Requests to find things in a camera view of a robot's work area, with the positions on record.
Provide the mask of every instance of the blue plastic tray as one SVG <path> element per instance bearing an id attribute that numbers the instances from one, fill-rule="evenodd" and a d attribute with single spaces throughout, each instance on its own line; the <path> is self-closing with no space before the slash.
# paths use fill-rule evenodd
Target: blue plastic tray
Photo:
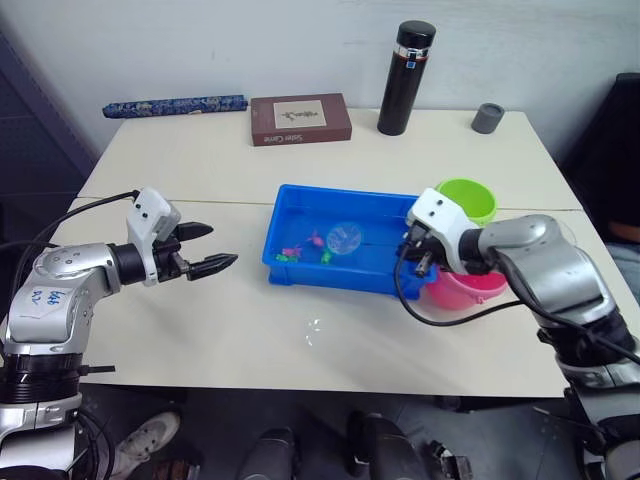
<path id="1" fill-rule="evenodd" d="M 271 267 L 269 282 L 395 295 L 396 249 L 407 231 L 406 214 L 416 199 L 411 195 L 282 185 L 262 253 L 262 262 Z M 324 247 L 309 240 L 314 233 L 323 239 Z M 336 239 L 340 241 L 345 234 L 351 235 L 352 243 L 345 239 L 336 250 Z M 351 253 L 335 253 L 355 245 Z M 277 260 L 283 248 L 298 248 L 298 261 Z M 327 252 L 331 258 L 323 264 Z M 401 284 L 405 296 L 415 300 L 426 283 L 435 282 L 436 273 L 432 268 L 420 279 L 413 275 L 414 269 L 415 264 L 405 262 Z"/>

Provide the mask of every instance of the toy fish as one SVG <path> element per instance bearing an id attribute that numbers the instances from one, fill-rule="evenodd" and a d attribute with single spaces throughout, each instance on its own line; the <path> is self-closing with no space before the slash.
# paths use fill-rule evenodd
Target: toy fish
<path id="1" fill-rule="evenodd" d="M 331 253 L 328 250 L 325 250 L 320 258 L 320 263 L 323 265 L 328 265 L 331 262 Z"/>
<path id="2" fill-rule="evenodd" d="M 294 248 L 283 248 L 282 254 L 287 257 L 300 257 L 302 256 L 302 248 L 294 247 Z"/>
<path id="3" fill-rule="evenodd" d="M 318 231 L 314 230 L 309 238 L 307 238 L 308 242 L 311 242 L 314 247 L 323 248 L 324 247 L 324 239 L 318 235 Z"/>
<path id="4" fill-rule="evenodd" d="M 293 263 L 297 263 L 298 261 L 298 257 L 296 256 L 289 256 L 289 255 L 282 255 L 280 253 L 278 253 L 276 255 L 276 260 L 278 260 L 279 262 L 293 262 Z"/>

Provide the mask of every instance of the brown game box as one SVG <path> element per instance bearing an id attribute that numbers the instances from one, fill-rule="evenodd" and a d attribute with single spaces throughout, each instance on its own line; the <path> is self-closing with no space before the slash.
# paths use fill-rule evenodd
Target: brown game box
<path id="1" fill-rule="evenodd" d="M 341 93 L 251 99 L 251 136 L 256 147 L 351 139 Z"/>

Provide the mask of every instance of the white wall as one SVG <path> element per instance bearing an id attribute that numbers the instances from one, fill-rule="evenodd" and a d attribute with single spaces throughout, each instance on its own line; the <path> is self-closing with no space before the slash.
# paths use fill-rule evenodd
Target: white wall
<path id="1" fill-rule="evenodd" d="M 561 156 L 615 74 L 638 0 L 0 0 L 0 27 L 96 153 L 117 101 L 341 91 L 378 106 L 398 24 L 438 28 L 416 105 L 524 110 Z"/>

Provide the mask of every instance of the white table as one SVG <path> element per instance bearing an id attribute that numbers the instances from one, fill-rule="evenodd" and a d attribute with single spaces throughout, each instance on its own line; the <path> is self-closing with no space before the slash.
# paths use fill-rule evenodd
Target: white table
<path id="1" fill-rule="evenodd" d="M 251 145 L 249 112 L 127 120 L 79 197 L 151 185 L 170 200 L 272 204 L 283 183 L 417 195 L 469 177 L 503 208 L 581 209 L 524 113 L 491 135 L 471 130 L 474 113 L 416 110 L 389 137 L 376 111 L 351 109 L 351 141 L 278 147 Z"/>
<path id="2" fill-rule="evenodd" d="M 123 243 L 129 206 L 117 202 L 74 217 L 54 241 Z M 270 285 L 260 262 L 270 205 L 175 206 L 183 221 L 216 228 L 186 242 L 186 258 L 225 251 L 238 253 L 239 260 L 207 279 L 132 285 L 102 300 L 85 358 L 115 363 L 118 370 L 86 381 L 514 397 L 558 397 L 566 386 L 524 307 L 460 327 L 430 328 L 392 296 Z M 502 210 L 498 219 L 526 213 Z M 631 331 L 640 335 L 640 309 L 586 215 L 544 213 L 560 220 L 569 238 L 593 257 Z M 487 305 L 510 299 L 505 294 Z"/>

